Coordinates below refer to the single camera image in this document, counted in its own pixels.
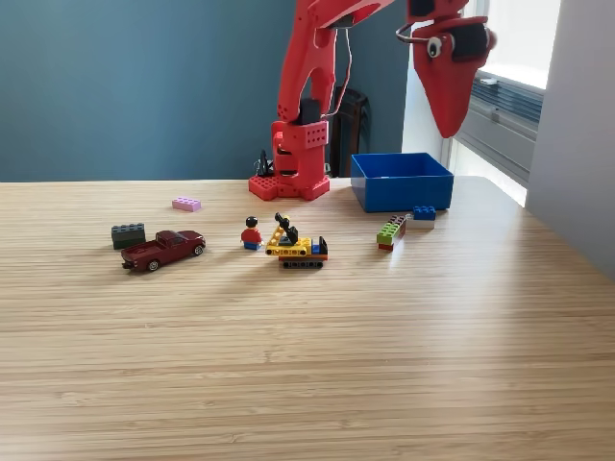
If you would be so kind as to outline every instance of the toy pickup truck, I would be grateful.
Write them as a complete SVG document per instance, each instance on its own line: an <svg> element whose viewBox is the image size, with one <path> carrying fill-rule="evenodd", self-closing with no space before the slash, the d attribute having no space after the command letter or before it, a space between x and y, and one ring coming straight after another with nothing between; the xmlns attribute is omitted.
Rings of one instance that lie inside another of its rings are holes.
<svg viewBox="0 0 615 461"><path fill-rule="evenodd" d="M194 230L162 230L156 240L142 243L122 251L124 269L154 272L160 266L189 255L200 256L205 249L205 238Z"/></svg>

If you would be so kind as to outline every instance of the robotic arm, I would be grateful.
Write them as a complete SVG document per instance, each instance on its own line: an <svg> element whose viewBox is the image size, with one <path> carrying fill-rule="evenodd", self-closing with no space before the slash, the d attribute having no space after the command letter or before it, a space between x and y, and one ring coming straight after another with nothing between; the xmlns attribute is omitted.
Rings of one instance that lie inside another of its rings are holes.
<svg viewBox="0 0 615 461"><path fill-rule="evenodd" d="M350 79L352 54L348 29L387 7L394 0L297 0L293 34L283 65L278 100L279 121L272 125L275 176L250 179L250 190L263 200L302 197L314 200L329 190L324 174L329 143L328 118L335 85L335 43L343 30L348 43ZM472 81L482 67L495 36L486 17L461 18L469 0L406 0L407 24L397 38L413 45L414 68L423 83L436 125L443 137L460 128L470 103ZM416 22L427 27L404 33ZM311 81L308 98L301 99Z"/></svg>

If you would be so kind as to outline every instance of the pink lego brick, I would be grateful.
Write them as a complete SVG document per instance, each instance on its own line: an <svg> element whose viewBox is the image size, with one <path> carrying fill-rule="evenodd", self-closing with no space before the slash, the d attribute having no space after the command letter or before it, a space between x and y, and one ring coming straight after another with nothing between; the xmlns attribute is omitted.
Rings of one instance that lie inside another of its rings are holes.
<svg viewBox="0 0 615 461"><path fill-rule="evenodd" d="M178 197L173 201L173 207L184 211L196 211L201 208L201 201L188 199L187 197Z"/></svg>

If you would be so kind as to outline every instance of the blue box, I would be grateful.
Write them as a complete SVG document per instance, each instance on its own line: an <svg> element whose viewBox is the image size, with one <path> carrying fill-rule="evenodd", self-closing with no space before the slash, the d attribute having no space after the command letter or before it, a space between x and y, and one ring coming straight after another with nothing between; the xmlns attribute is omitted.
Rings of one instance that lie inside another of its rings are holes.
<svg viewBox="0 0 615 461"><path fill-rule="evenodd" d="M368 213L451 207L454 175L429 154L353 156L352 185Z"/></svg>

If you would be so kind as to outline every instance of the yellow lego vehicle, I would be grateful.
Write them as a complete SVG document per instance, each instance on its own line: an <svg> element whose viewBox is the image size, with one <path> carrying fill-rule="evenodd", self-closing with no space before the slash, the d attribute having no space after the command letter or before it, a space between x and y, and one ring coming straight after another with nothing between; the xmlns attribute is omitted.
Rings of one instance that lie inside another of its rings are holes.
<svg viewBox="0 0 615 461"><path fill-rule="evenodd" d="M323 237L318 243L311 238L300 238L296 228L290 227L288 216L276 213L278 227L267 242L265 252L277 256L284 269L320 269L329 259L329 247Z"/></svg>

